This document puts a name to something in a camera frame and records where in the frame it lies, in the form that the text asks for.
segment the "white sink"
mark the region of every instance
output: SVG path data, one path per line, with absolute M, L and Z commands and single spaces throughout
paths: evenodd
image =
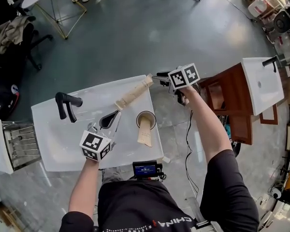
M 282 84 L 272 64 L 263 66 L 269 58 L 243 58 L 242 67 L 247 80 L 253 114 L 258 115 L 284 98 Z
M 86 158 L 82 154 L 79 142 L 88 124 L 108 111 L 117 110 L 114 102 L 144 78 L 145 75 L 132 77 L 71 93 L 70 95 L 83 99 L 81 107 L 72 106 L 77 118 L 75 123 L 71 123 L 68 116 L 60 120 L 55 99 L 33 106 L 31 109 L 34 127 L 45 168 L 48 171 L 82 170 Z M 136 117 L 145 110 L 154 113 L 149 91 L 121 111 L 115 135 L 116 145 L 100 162 L 101 169 L 163 157 L 157 126 L 151 131 L 152 148 L 137 142 Z

